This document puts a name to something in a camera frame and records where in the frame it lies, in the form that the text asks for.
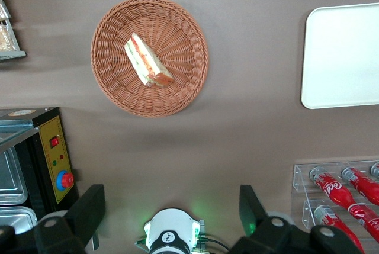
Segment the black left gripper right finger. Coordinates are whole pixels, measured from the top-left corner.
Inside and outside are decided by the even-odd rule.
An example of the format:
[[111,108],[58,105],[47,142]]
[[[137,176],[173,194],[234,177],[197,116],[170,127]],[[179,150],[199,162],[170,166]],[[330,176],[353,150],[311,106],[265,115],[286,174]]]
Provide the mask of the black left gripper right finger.
[[269,216],[250,185],[240,186],[239,215],[246,235],[229,253],[361,253],[336,227],[317,225],[307,233],[284,218]]

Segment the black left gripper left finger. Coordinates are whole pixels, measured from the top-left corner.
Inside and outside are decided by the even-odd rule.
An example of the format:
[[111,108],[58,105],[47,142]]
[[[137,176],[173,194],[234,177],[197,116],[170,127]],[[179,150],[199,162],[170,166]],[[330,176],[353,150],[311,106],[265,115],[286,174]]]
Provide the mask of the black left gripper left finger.
[[85,253],[104,216],[104,186],[94,184],[64,215],[50,213],[24,233],[2,225],[1,253]]

